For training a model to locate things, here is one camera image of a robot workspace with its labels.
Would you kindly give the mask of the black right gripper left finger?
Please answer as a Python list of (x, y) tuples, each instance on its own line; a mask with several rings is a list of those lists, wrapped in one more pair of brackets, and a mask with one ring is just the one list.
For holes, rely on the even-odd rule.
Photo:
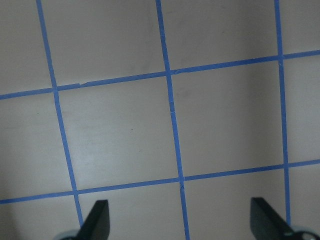
[(107, 240), (110, 235), (108, 200), (97, 200), (76, 235), (77, 240)]

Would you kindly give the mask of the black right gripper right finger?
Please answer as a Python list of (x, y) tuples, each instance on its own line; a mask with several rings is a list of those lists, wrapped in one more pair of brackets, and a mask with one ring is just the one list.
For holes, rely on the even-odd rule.
[(289, 240), (293, 229), (262, 197), (250, 200), (250, 230), (256, 240)]

